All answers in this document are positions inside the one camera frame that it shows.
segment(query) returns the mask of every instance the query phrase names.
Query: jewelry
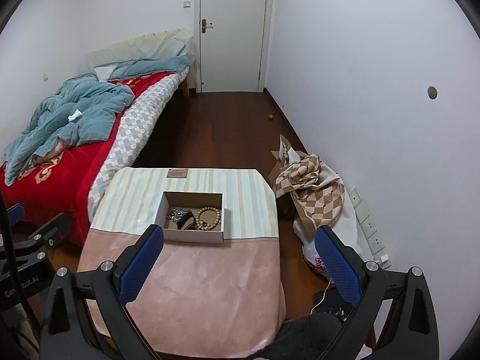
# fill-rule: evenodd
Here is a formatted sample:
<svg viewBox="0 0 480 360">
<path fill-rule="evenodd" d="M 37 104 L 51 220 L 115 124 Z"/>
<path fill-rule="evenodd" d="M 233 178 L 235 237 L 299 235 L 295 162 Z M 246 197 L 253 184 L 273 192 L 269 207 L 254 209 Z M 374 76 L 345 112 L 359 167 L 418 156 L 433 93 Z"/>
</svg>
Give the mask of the jewelry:
<svg viewBox="0 0 480 360">
<path fill-rule="evenodd" d="M 206 211 L 213 211 L 217 213 L 217 219 L 213 223 L 213 225 L 210 225 L 208 222 L 205 222 L 200 219 L 200 215 L 203 214 Z M 215 208 L 215 207 L 205 207 L 202 208 L 198 214 L 195 216 L 195 222 L 197 224 L 197 230 L 201 231 L 212 231 L 215 227 L 217 227 L 221 223 L 221 217 L 222 215 L 220 214 L 220 210 Z"/>
<path fill-rule="evenodd" d="M 191 212 L 191 210 L 187 210 L 186 208 L 174 207 L 168 214 L 166 214 L 166 217 L 173 223 L 178 223 L 189 212 Z"/>
<path fill-rule="evenodd" d="M 193 219 L 193 222 L 190 223 L 188 226 L 186 226 L 185 228 L 183 228 L 187 222 L 190 220 L 190 219 Z M 178 222 L 177 222 L 177 230 L 195 230 L 196 228 L 196 222 L 195 222 L 195 217 L 194 217 L 194 214 L 189 211 L 187 212 L 183 218 L 181 218 Z"/>
</svg>

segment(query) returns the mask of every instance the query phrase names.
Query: baseboard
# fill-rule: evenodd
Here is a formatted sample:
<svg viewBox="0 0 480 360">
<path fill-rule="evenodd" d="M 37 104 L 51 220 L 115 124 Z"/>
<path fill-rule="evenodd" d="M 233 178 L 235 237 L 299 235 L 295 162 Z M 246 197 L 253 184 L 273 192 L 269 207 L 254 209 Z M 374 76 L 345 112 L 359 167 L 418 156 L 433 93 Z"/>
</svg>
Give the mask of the baseboard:
<svg viewBox="0 0 480 360">
<path fill-rule="evenodd" d="M 273 98 L 272 94 L 268 91 L 267 88 L 263 89 L 263 93 L 266 93 L 270 99 L 270 102 L 272 103 L 273 107 L 277 110 L 278 114 L 282 118 L 283 123 L 285 124 L 286 128 L 289 130 L 290 135 L 293 137 L 293 142 L 290 142 L 292 144 L 292 147 L 295 150 L 300 150 L 302 152 L 307 153 L 307 149 L 305 149 L 305 146 L 303 146 L 302 141 L 300 140 L 299 136 L 297 135 L 297 132 L 294 130 L 292 125 L 290 124 L 289 120 L 283 113 L 282 108 L 278 105 L 278 103 L 275 101 Z"/>
</svg>

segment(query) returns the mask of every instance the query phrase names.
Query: striped tablecloth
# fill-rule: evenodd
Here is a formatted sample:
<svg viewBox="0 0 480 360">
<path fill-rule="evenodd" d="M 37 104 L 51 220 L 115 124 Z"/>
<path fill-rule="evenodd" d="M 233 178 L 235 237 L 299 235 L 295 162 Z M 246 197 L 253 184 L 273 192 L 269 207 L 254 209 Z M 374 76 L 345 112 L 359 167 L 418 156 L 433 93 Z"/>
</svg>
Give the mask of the striped tablecloth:
<svg viewBox="0 0 480 360">
<path fill-rule="evenodd" d="M 155 223 L 164 191 L 225 195 L 224 239 L 278 237 L 275 195 L 256 170 L 189 169 L 187 178 L 167 178 L 169 169 L 123 168 L 109 185 L 92 228 L 141 235 Z"/>
</svg>

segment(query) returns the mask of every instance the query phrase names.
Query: white door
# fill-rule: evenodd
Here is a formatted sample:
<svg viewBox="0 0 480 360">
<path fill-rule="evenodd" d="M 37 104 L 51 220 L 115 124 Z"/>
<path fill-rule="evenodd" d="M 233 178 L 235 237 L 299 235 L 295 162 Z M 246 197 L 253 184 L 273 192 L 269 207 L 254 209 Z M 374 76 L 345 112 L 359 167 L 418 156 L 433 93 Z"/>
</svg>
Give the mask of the white door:
<svg viewBox="0 0 480 360">
<path fill-rule="evenodd" d="M 258 91 L 265 9 L 266 0 L 201 0 L 203 92 Z"/>
</svg>

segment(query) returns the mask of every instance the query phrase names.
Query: door frame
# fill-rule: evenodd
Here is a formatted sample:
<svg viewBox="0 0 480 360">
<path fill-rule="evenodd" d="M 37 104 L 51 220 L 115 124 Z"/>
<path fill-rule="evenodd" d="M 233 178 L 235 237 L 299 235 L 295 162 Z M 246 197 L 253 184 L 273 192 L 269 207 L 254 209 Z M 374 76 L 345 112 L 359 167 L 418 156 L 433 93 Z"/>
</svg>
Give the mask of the door frame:
<svg viewBox="0 0 480 360">
<path fill-rule="evenodd" d="M 195 46 L 198 51 L 197 59 L 195 60 L 195 86 L 197 93 L 202 93 L 202 65 L 201 65 L 201 36 L 200 26 L 201 20 L 201 0 L 194 0 L 194 18 L 193 18 L 193 37 L 195 40 Z M 270 41 L 270 30 L 272 25 L 272 10 L 273 0 L 266 0 L 265 6 L 265 22 L 263 24 L 263 40 L 262 40 L 262 59 L 260 62 L 260 79 L 258 81 L 258 92 L 263 92 L 265 87 L 265 78 L 268 62 L 268 47 Z"/>
</svg>

